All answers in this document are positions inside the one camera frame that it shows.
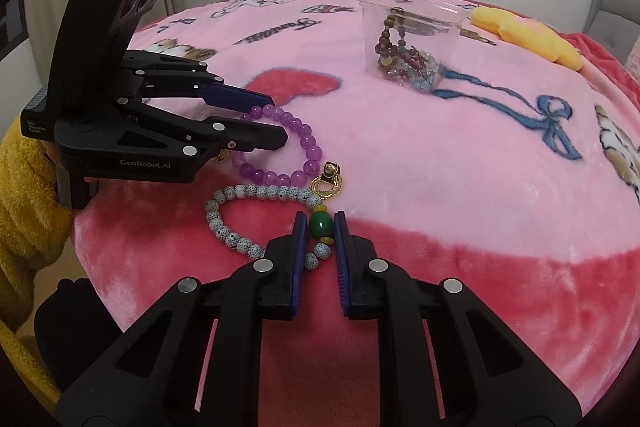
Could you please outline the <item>clear plastic container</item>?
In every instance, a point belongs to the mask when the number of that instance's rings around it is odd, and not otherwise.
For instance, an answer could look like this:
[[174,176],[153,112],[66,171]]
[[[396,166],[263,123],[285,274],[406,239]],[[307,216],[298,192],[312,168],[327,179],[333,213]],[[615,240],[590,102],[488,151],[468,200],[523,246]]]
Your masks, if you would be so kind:
[[366,71],[413,91],[447,72],[466,12],[444,0],[359,0]]

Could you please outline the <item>yellow fleece sleeve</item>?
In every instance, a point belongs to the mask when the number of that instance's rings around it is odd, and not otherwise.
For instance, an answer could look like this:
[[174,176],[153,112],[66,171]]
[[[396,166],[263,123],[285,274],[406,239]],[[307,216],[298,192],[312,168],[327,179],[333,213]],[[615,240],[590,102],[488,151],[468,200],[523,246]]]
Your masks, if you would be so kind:
[[34,309],[36,274],[62,255],[73,224],[55,182],[47,149],[22,135],[16,118],[1,141],[1,348],[18,380],[48,412],[61,392],[17,331]]

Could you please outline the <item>pink cartoon fleece blanket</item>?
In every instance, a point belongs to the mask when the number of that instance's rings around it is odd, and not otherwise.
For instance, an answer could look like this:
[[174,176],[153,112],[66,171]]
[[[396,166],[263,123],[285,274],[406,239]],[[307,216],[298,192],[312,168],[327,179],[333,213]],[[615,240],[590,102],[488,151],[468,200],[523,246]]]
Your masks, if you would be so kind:
[[[309,124],[342,167],[328,202],[349,231],[417,279],[457,277],[584,412],[639,337],[639,91],[517,46],[459,39],[474,77],[439,98],[369,75],[359,0],[221,0],[143,28],[134,49],[192,51]],[[180,277],[246,262],[205,202],[243,182],[228,158],[190,184],[110,181],[74,223],[76,254],[122,329]],[[377,426],[374,322],[343,317],[333,259],[305,273],[292,322],[264,326],[259,426]]]

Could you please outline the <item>yellow flower plush cushion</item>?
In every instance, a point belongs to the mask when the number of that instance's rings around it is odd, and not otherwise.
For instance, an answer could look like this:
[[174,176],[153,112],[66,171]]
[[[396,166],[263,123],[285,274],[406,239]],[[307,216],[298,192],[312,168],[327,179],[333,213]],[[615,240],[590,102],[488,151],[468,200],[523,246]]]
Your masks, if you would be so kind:
[[576,48],[547,25],[503,9],[479,6],[472,9],[471,24],[498,36],[545,60],[574,72],[582,69],[582,56]]

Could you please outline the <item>grey upholstered headboard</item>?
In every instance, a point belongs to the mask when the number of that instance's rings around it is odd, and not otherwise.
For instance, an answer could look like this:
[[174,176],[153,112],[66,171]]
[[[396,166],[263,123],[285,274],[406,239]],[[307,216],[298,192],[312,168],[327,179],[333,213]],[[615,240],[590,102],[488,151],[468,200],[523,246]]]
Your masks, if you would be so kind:
[[639,38],[640,0],[591,0],[585,35],[625,65]]

